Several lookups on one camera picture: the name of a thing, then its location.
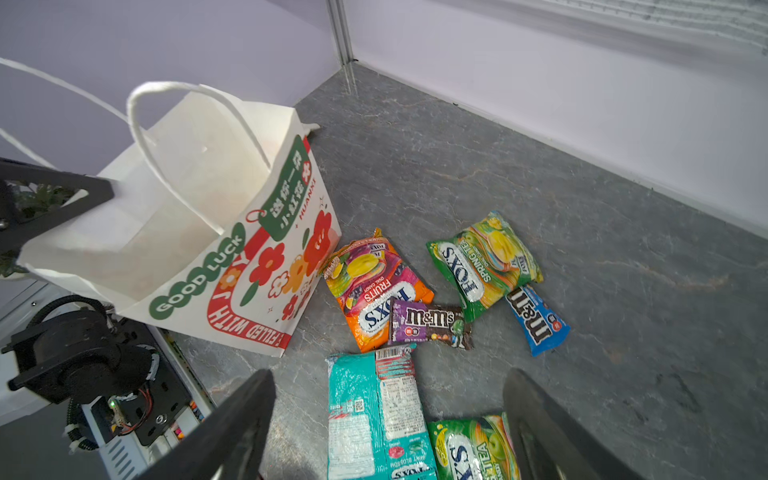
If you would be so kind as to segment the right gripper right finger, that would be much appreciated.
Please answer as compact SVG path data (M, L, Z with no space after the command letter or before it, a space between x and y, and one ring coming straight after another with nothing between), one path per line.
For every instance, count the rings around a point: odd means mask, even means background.
M525 371L509 371L504 409L523 479L639 479Z

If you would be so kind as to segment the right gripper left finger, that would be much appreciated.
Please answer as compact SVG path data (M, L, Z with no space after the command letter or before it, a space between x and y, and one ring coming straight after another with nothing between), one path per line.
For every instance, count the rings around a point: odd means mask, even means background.
M255 372L141 479L259 479L276 400L273 373Z

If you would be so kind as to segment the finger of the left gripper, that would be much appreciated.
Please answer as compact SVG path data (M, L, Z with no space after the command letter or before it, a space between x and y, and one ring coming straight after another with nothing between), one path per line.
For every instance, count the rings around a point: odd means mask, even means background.
M3 158L1 251L34 239L114 198L110 181Z

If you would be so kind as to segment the teal snack pack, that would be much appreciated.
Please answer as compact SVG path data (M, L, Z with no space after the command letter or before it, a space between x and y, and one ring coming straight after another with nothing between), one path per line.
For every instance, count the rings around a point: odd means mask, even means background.
M334 354L328 366L329 479L435 479L416 345Z

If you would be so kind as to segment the white paper gift bag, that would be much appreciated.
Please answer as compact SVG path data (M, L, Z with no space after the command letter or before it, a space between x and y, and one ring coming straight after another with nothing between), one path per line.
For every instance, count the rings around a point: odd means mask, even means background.
M146 82L131 145L3 244L30 273L173 332L279 357L341 231L292 107Z

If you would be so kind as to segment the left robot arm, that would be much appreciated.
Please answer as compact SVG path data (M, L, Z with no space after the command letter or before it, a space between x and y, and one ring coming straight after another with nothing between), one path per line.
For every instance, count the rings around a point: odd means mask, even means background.
M11 181L25 186L60 186L85 197L36 217L26 217ZM52 168L1 160L1 251L20 250L28 241L112 200L114 191L106 179ZM150 345L131 345L117 339L107 324L105 308L80 297L65 304L88 303L88 311L69 311L48 321L57 307L43 308L28 326L11 337L2 352L15 355L19 373L7 382L8 389L26 388L59 404L72 398L88 404L99 396L128 395L153 380L160 355Z

